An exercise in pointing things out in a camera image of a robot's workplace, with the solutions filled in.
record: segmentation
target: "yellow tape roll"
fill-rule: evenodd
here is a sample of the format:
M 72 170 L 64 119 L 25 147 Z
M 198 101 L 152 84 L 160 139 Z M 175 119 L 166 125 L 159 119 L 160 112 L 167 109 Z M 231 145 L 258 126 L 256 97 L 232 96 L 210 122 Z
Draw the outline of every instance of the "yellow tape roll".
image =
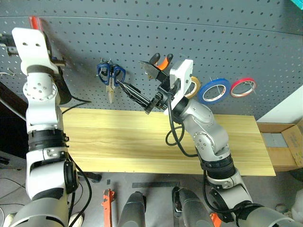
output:
M 201 82 L 199 81 L 199 79 L 197 77 L 191 77 L 191 82 L 195 84 L 195 87 L 191 92 L 184 95 L 186 98 L 194 97 L 198 93 L 198 91 L 200 90 L 200 87 L 201 87 Z

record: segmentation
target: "wooden table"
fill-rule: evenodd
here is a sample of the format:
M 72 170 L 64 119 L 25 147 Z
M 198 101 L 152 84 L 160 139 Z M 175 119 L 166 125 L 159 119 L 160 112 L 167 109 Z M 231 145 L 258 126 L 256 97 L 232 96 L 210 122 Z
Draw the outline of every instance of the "wooden table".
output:
M 215 118 L 229 134 L 232 157 L 242 175 L 275 175 L 253 116 Z M 66 112 L 63 122 L 69 152 L 83 171 L 202 174 L 198 158 L 166 145 L 170 127 L 163 113 L 79 108 Z M 195 152 L 189 134 L 181 143 L 187 153 Z

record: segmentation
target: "gray pegboard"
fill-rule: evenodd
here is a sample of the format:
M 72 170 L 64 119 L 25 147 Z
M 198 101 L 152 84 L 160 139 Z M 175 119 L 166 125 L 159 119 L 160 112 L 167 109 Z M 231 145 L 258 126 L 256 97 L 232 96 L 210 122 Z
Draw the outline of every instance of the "gray pegboard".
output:
M 259 118 L 303 83 L 299 35 L 302 12 L 288 0 L 159 1 L 159 5 L 157 1 L 147 4 L 147 1 L 62 0 L 54 4 L 30 0 L 3 1 L 1 6 L 0 14 L 8 16 L 0 17 L 2 33 L 11 33 L 16 26 L 29 27 L 27 17 L 21 16 L 43 16 L 55 55 L 67 60 L 64 78 L 71 92 L 92 101 L 83 107 L 142 110 L 120 88 L 116 88 L 114 103 L 108 102 L 105 85 L 95 77 L 100 57 L 124 67 L 126 80 L 149 98 L 155 94 L 159 82 L 147 79 L 138 60 L 147 61 L 156 52 L 173 53 L 173 62 L 193 59 L 193 74 L 203 84 L 209 77 L 226 78 L 231 83 L 246 76 L 256 80 L 257 94 L 245 98 L 229 96 L 209 105 L 216 114 Z M 20 59 L 8 57 L 1 49 L 0 70 L 7 67 L 18 75 L 2 76 L 0 81 L 24 98 L 25 76 L 20 74 Z

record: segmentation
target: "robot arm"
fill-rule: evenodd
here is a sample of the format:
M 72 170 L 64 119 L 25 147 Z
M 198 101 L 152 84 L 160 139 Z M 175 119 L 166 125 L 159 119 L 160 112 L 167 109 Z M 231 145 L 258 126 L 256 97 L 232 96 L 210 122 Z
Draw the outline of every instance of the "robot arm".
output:
M 216 123 L 212 111 L 207 106 L 194 99 L 188 100 L 183 97 L 187 91 L 186 87 L 183 87 L 182 97 L 178 93 L 180 86 L 190 84 L 191 81 L 192 64 L 188 64 L 188 61 L 192 60 L 185 60 L 178 63 L 177 66 L 173 66 L 169 76 L 160 70 L 156 70 L 153 66 L 143 66 L 147 73 L 151 72 L 147 69 L 152 67 L 157 75 L 165 74 L 167 80 L 170 80 L 169 89 L 163 89 L 163 83 L 159 86 L 158 93 L 161 94 L 158 94 L 158 97 L 163 98 L 156 99 L 156 102 L 153 102 L 155 99 L 149 101 L 133 86 L 131 88 L 136 89 L 137 92 L 131 92 L 130 85 L 125 83 L 121 83 L 121 88 L 128 96 L 131 94 L 132 100 L 144 108 L 145 106 L 139 100 L 144 99 L 146 103 L 154 103 L 152 107 L 162 107 L 163 109 L 167 107 L 164 113 L 169 114 L 171 127 L 173 120 L 184 124 L 185 130 L 194 140 L 197 156 L 204 171 L 203 194 L 205 202 L 218 214 L 222 221 L 236 221 L 239 227 L 303 227 L 302 224 L 294 222 L 291 218 L 277 211 L 252 203 L 252 198 L 241 175 L 233 164 L 228 145 L 228 134 L 225 129 Z M 215 207 L 206 196 L 206 184 L 212 187 L 210 194 L 212 204 Z
M 17 213 L 11 227 L 67 227 L 68 194 L 79 185 L 59 108 L 62 99 L 70 98 L 60 94 L 61 71 L 50 60 L 44 34 L 25 28 L 14 28 L 12 34 L 27 76 L 23 87 L 28 99 L 26 189 L 32 201 Z

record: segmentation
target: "blue scissors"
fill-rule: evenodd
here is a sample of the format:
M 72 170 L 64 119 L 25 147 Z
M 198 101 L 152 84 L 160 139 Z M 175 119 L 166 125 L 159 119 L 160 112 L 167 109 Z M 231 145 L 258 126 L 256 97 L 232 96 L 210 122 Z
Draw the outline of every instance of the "blue scissors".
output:
M 97 76 L 106 85 L 106 92 L 108 92 L 108 99 L 113 103 L 114 89 L 119 86 L 119 81 L 124 82 L 126 71 L 117 64 L 110 64 L 109 62 L 101 62 L 97 65 Z

